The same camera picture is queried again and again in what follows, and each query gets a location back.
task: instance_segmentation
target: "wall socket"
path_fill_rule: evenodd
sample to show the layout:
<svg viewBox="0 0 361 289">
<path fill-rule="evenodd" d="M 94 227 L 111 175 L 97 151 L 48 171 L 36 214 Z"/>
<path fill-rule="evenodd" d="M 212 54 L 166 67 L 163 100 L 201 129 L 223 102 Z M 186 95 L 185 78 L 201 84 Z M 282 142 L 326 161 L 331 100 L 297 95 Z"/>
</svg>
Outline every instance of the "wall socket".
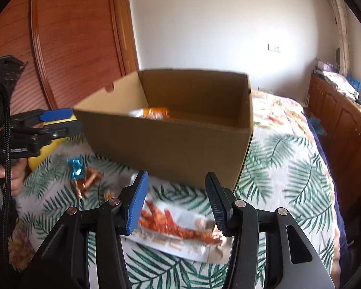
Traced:
<svg viewBox="0 0 361 289">
<path fill-rule="evenodd" d="M 281 53 L 281 48 L 278 45 L 273 45 L 271 43 L 269 43 L 269 45 L 268 45 L 268 50 Z"/>
</svg>

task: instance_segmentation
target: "white cloth with green leaves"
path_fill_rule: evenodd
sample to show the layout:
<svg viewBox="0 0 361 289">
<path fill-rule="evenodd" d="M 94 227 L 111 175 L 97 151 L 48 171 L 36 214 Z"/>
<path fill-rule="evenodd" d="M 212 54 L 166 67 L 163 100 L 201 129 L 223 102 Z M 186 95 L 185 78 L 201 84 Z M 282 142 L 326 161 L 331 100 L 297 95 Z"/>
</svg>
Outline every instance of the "white cloth with green leaves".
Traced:
<svg viewBox="0 0 361 289">
<path fill-rule="evenodd" d="M 67 159 L 83 158 L 85 166 L 104 173 L 79 200 L 70 184 Z M 35 250 L 70 206 L 80 210 L 104 203 L 103 192 L 121 174 L 135 170 L 93 153 L 82 136 L 69 138 L 31 173 L 17 197 L 22 227 Z M 157 198 L 211 217 L 206 193 L 181 184 L 150 177 Z M 238 198 L 255 208 L 274 211 L 287 208 L 306 233 L 330 272 L 335 253 L 334 186 L 315 144 L 306 138 L 255 127 L 242 176 L 235 190 Z M 180 259 L 122 238 L 127 270 L 133 289 L 221 288 L 227 265 L 204 264 Z M 263 287 L 265 238 L 260 234 L 256 288 Z M 89 238 L 91 288 L 98 288 L 95 267 L 95 236 Z"/>
</svg>

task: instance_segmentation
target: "blue gripper pad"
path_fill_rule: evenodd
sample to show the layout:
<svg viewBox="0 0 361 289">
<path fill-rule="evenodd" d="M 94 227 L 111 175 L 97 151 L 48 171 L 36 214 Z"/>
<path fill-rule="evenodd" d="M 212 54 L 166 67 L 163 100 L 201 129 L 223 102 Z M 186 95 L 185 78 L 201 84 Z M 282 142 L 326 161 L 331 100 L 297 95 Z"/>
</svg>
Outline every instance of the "blue gripper pad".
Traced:
<svg viewBox="0 0 361 289">
<path fill-rule="evenodd" d="M 71 109 L 59 109 L 46 111 L 39 116 L 39 119 L 42 122 L 54 122 L 55 120 L 63 120 L 68 119 L 73 115 L 73 111 Z"/>
<path fill-rule="evenodd" d="M 130 235 L 138 225 L 144 200 L 148 191 L 148 172 L 140 171 L 132 187 L 136 187 L 134 196 L 128 208 L 126 232 Z"/>
</svg>

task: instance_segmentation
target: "open cardboard box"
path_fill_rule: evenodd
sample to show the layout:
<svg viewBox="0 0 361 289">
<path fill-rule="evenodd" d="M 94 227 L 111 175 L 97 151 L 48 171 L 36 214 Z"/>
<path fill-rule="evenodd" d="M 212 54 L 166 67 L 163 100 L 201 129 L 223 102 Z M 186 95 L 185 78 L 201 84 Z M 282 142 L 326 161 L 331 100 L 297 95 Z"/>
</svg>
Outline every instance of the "open cardboard box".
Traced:
<svg viewBox="0 0 361 289">
<path fill-rule="evenodd" d="M 246 74 L 211 70 L 145 70 L 114 82 L 74 107 L 98 154 L 152 176 L 205 188 L 216 173 L 234 189 L 253 132 Z M 172 120 L 134 118 L 132 110 L 167 107 Z"/>
</svg>

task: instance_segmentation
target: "floral bedsheet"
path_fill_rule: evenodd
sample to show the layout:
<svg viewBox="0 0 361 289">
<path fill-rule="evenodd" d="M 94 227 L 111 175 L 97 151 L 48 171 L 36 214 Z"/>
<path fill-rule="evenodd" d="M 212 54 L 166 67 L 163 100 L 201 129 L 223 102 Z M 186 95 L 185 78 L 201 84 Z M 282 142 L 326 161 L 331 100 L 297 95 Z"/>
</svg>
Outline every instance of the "floral bedsheet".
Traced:
<svg viewBox="0 0 361 289">
<path fill-rule="evenodd" d="M 235 195 L 259 209 L 287 208 L 338 286 L 340 254 L 334 183 L 312 142 L 313 135 L 299 115 L 300 106 L 270 94 L 253 92 L 252 96 L 254 135 Z M 83 158 L 86 166 L 105 174 L 101 183 L 92 187 L 83 200 L 79 200 L 72 190 L 66 163 L 67 158 L 77 156 Z M 104 190 L 117 183 L 120 175 L 130 177 L 134 172 L 93 153 L 83 136 L 69 138 L 25 181 L 24 190 L 17 197 L 20 236 L 23 238 L 26 234 L 36 250 L 69 206 L 74 205 L 80 210 L 98 207 L 104 203 Z M 213 217 L 205 192 L 155 177 L 150 177 L 149 181 L 149 190 L 157 198 Z M 223 285 L 227 265 L 180 259 L 125 238 L 122 243 L 133 289 L 218 289 Z M 260 234 L 256 288 L 263 287 L 265 255 L 265 237 Z M 95 235 L 90 235 L 91 288 L 98 288 L 95 262 Z M 19 267 L 24 265 L 12 263 Z"/>
</svg>

